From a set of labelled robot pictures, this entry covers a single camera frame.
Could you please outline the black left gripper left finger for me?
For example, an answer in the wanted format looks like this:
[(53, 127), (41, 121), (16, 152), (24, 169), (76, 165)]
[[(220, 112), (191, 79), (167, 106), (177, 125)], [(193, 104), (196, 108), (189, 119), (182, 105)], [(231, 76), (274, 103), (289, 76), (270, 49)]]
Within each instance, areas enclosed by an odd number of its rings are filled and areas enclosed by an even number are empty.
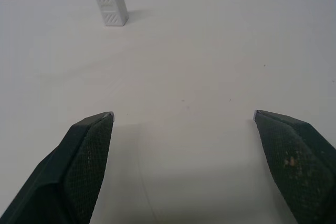
[(89, 224), (104, 179), (113, 112), (72, 125), (31, 173), (0, 224)]

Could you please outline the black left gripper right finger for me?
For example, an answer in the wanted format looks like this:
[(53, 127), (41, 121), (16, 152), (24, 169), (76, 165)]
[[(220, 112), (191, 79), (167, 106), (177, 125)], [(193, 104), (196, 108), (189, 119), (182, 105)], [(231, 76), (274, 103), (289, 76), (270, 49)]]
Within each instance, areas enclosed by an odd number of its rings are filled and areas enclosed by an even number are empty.
[(336, 224), (336, 148), (312, 125), (257, 110), (272, 178), (298, 224)]

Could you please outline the small white object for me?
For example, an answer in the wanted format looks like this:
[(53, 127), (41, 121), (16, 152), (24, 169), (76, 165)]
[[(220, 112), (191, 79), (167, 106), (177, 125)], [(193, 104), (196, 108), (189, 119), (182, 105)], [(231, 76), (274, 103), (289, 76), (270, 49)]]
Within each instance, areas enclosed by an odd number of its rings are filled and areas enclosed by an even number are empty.
[(129, 19), (125, 0), (96, 0), (106, 26), (124, 26)]

